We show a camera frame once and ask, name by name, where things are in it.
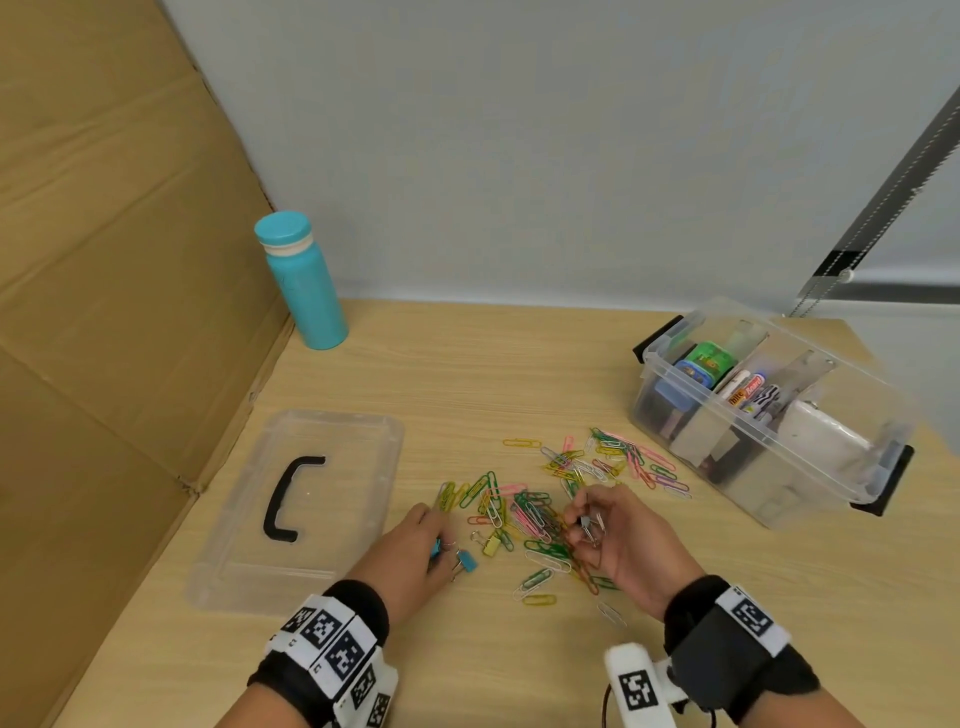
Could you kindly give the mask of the brown cardboard panel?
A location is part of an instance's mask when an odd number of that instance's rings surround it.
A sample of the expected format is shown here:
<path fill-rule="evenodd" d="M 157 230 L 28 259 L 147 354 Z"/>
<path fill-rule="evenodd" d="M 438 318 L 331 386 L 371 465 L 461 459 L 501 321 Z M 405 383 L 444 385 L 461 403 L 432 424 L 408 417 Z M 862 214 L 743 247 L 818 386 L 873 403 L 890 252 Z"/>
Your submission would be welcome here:
<path fill-rule="evenodd" d="M 289 332 L 156 0 L 0 0 L 0 728 L 47 728 Z"/>

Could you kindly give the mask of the black marker-tagged right wristband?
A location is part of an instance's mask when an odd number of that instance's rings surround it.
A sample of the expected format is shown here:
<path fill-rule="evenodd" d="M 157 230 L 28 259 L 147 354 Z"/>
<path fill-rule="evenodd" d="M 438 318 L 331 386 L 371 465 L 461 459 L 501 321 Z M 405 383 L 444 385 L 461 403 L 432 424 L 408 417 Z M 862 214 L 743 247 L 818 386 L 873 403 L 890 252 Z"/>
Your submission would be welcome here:
<path fill-rule="evenodd" d="M 821 688 L 786 629 L 738 586 L 704 575 L 663 615 L 669 675 L 687 698 L 740 725 L 765 694 L 807 696 Z"/>

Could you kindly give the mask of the person's right forearm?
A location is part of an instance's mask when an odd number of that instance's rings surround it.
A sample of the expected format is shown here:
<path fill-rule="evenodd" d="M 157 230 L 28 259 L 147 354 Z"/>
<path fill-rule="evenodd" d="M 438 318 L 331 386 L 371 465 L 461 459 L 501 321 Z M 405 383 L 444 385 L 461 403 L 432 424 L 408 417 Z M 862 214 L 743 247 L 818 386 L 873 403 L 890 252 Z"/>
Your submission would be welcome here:
<path fill-rule="evenodd" d="M 783 695 L 765 690 L 738 728 L 867 728 L 827 690 Z"/>

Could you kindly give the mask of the black marker-tagged left wristband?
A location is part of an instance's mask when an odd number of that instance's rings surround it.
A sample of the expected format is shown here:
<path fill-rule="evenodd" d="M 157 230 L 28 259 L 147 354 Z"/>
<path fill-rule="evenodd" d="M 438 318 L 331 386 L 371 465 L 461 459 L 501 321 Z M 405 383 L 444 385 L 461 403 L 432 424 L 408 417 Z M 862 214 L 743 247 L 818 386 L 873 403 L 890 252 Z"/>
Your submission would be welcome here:
<path fill-rule="evenodd" d="M 384 728 L 399 684 L 383 655 L 389 631 L 375 590 L 341 580 L 270 637 L 247 685 L 273 691 L 309 728 Z"/>

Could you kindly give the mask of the teal water bottle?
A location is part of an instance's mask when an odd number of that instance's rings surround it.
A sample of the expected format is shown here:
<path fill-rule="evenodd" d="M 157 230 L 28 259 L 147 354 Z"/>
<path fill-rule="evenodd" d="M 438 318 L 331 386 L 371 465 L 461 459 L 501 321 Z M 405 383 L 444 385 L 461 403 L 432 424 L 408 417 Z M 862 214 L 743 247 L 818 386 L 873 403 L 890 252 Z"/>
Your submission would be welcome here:
<path fill-rule="evenodd" d="M 256 222 L 254 233 L 304 345 L 315 351 L 341 345 L 349 328 L 306 214 L 272 212 Z"/>

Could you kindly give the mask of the person's right hand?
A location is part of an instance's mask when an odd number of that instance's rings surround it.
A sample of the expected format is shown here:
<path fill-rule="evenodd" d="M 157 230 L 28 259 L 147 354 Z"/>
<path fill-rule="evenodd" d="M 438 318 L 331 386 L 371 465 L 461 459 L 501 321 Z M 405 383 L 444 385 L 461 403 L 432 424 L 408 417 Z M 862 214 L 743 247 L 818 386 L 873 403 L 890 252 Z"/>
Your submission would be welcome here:
<path fill-rule="evenodd" d="M 606 525 L 599 548 L 587 542 L 579 524 L 567 526 L 566 539 L 578 561 L 609 578 L 639 610 L 662 622 L 678 593 L 706 572 L 670 523 L 626 487 L 628 518 Z"/>

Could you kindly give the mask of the person's left forearm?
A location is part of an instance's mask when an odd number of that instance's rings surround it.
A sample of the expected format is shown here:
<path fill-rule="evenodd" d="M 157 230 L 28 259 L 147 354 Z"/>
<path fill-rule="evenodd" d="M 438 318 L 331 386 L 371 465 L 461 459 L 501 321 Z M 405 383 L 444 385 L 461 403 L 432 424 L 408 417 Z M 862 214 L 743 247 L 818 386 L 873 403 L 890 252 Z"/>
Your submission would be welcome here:
<path fill-rule="evenodd" d="M 213 728 L 313 728 L 309 718 L 330 712 L 330 701 L 302 685 L 251 683 Z"/>

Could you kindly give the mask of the white correction pen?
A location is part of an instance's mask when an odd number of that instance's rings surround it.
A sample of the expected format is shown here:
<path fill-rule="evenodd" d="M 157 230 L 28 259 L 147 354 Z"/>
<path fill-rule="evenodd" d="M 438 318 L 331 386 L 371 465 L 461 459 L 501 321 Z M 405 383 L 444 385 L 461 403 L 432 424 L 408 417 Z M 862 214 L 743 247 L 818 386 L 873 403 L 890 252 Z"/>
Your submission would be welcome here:
<path fill-rule="evenodd" d="M 766 381 L 767 374 L 765 371 L 741 367 L 718 391 L 716 398 L 733 409 L 740 409 L 762 389 Z"/>

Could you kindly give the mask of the toothed metal stand bar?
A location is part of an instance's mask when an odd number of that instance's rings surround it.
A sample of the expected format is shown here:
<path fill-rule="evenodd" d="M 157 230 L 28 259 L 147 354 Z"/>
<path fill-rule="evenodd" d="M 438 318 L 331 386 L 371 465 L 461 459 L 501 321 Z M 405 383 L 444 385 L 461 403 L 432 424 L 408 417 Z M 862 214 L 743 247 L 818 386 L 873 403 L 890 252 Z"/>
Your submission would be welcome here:
<path fill-rule="evenodd" d="M 879 302 L 882 289 L 891 290 L 893 303 L 909 303 L 910 289 L 917 291 L 918 304 L 947 303 L 949 294 L 927 293 L 927 289 L 937 288 L 937 283 L 880 283 L 873 285 L 871 293 L 867 292 L 869 284 L 859 283 L 856 296 L 835 294 L 834 290 L 854 281 L 868 254 L 958 150 L 960 84 L 800 289 L 788 317 L 808 318 L 824 301 Z"/>

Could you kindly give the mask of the black marker-tagged wristband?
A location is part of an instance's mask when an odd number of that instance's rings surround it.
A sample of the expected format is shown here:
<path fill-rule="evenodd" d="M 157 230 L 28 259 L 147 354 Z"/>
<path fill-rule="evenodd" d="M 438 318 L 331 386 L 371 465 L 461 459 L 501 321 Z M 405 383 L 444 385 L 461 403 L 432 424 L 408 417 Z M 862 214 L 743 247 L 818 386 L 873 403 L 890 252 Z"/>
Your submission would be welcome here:
<path fill-rule="evenodd" d="M 821 688 L 786 629 L 738 586 L 704 575 L 663 615 L 669 675 L 687 698 L 740 725 L 765 694 L 807 696 Z"/>
<path fill-rule="evenodd" d="M 309 728 L 384 728 L 399 684 L 383 655 L 389 631 L 375 590 L 341 580 L 270 637 L 247 685 L 273 691 Z"/>

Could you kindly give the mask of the person's left hand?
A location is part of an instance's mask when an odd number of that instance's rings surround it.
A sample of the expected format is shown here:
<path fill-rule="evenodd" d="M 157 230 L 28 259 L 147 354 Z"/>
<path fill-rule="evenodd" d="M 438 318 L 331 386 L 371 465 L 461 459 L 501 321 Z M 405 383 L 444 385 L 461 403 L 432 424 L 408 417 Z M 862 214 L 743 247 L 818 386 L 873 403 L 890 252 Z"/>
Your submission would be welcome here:
<path fill-rule="evenodd" d="M 417 503 L 366 551 L 347 578 L 375 591 L 395 627 L 449 585 L 459 563 L 449 514 Z"/>

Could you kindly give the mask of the pile of coloured paper clips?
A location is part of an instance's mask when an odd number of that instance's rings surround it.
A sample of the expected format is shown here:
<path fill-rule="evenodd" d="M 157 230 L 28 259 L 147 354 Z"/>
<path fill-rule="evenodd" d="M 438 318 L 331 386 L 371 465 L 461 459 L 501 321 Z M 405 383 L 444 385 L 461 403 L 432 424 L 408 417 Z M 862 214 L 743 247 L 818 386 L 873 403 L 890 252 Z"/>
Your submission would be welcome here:
<path fill-rule="evenodd" d="M 545 458 L 542 468 L 554 480 L 554 489 L 501 481 L 490 469 L 473 482 L 443 483 L 435 504 L 440 511 L 460 518 L 464 526 L 484 534 L 495 530 L 500 533 L 502 545 L 493 557 L 483 556 L 479 546 L 470 541 L 478 561 L 512 553 L 533 564 L 534 572 L 523 577 L 512 593 L 515 601 L 536 607 L 554 605 L 561 578 L 571 577 L 606 619 L 622 624 L 622 616 L 610 598 L 618 594 L 630 599 L 610 578 L 575 558 L 563 513 L 579 490 L 597 484 L 626 485 L 651 509 L 646 496 L 688 499 L 690 488 L 678 480 L 676 465 L 649 447 L 597 428 L 583 447 L 574 444 L 572 438 L 566 439 L 561 449 L 531 439 L 508 439 L 504 445 L 538 451 Z"/>

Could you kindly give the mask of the white plastic packet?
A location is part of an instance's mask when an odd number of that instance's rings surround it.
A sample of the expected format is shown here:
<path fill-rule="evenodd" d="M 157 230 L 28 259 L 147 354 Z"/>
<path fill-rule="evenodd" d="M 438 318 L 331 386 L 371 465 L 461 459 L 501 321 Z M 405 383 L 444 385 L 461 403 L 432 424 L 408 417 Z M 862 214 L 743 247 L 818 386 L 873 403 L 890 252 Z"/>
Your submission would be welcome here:
<path fill-rule="evenodd" d="M 793 401 L 777 430 L 778 443 L 826 476 L 846 479 L 872 444 L 810 402 Z"/>

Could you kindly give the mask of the clear plastic box lid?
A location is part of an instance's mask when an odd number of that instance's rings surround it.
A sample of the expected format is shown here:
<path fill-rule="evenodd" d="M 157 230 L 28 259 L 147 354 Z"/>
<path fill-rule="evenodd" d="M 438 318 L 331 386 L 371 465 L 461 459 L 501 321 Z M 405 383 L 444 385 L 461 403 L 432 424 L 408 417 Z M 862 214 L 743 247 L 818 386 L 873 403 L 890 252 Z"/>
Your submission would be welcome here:
<path fill-rule="evenodd" d="M 193 565 L 185 595 L 199 610 L 283 617 L 345 576 L 382 533 L 404 427 L 386 415 L 287 409 L 265 424 Z M 262 532 L 286 466 L 294 476 L 276 519 L 295 543 Z"/>

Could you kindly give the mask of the black box latch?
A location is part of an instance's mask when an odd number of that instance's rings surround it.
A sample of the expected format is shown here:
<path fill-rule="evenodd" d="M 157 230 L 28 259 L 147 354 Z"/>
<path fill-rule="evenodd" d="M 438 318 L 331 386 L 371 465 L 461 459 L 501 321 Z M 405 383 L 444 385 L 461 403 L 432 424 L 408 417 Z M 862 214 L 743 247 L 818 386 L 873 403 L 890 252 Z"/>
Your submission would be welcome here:
<path fill-rule="evenodd" d="M 906 444 L 892 469 L 889 469 L 883 478 L 883 489 L 877 498 L 870 503 L 850 504 L 849 508 L 877 518 L 882 518 L 887 511 L 892 498 L 894 497 L 894 493 L 898 490 L 915 453 L 916 448 L 911 444 Z"/>
<path fill-rule="evenodd" d="M 684 321 L 684 320 L 685 320 L 685 316 L 684 316 L 684 315 L 676 315 L 676 316 L 674 316 L 673 318 L 671 318 L 670 320 L 666 321 L 666 323 L 664 323 L 663 325 L 661 325 L 661 326 L 660 326 L 658 329 L 656 329 L 654 332 L 652 332 L 651 334 L 649 334 L 648 336 L 646 336 L 644 339 L 642 339 L 639 343 L 637 343 L 636 345 L 634 345 L 631 351 L 632 351 L 635 359 L 637 360 L 637 362 L 638 362 L 639 364 L 643 365 L 643 364 L 644 364 L 644 355 L 645 355 L 645 353 L 648 351 L 648 349 L 649 349 L 652 345 L 654 345 L 655 342 L 656 342 L 657 340 L 659 340 L 662 336 L 664 336 L 665 334 L 667 334 L 673 327 L 675 327 L 676 325 L 678 325 L 678 323 L 680 323 L 680 322 L 682 322 L 682 321 Z"/>

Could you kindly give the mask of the blue stationery item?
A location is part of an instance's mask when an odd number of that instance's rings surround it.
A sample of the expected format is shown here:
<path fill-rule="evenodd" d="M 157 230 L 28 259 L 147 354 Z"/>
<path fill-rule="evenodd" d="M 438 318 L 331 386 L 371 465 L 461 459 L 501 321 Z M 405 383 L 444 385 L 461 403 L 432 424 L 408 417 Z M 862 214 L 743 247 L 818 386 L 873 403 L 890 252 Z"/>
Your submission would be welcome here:
<path fill-rule="evenodd" d="M 688 412 L 697 404 L 697 400 L 688 390 L 688 387 L 681 386 L 665 377 L 659 378 L 654 385 L 654 391 L 671 407 L 680 412 Z"/>

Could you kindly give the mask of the clear plastic storage box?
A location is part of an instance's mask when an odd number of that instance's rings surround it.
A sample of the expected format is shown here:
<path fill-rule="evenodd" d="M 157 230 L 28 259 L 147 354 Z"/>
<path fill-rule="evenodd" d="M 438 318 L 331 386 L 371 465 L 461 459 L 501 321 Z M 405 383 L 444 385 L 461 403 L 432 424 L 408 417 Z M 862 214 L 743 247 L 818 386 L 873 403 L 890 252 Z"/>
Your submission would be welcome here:
<path fill-rule="evenodd" d="M 683 316 L 644 354 L 629 415 L 639 430 L 765 528 L 878 497 L 916 429 L 917 408 L 904 393 L 873 370 L 731 299 L 715 297 Z M 739 359 L 712 390 L 674 368 L 704 341 Z M 741 367 L 762 370 L 767 380 L 734 409 L 716 394 Z M 697 403 L 687 412 L 674 409 L 654 389 L 660 378 L 687 387 Z M 755 422 L 744 408 L 771 384 L 785 389 L 786 406 L 771 421 Z M 793 402 L 812 404 L 870 441 L 849 477 L 825 475 L 779 443 L 780 422 Z"/>

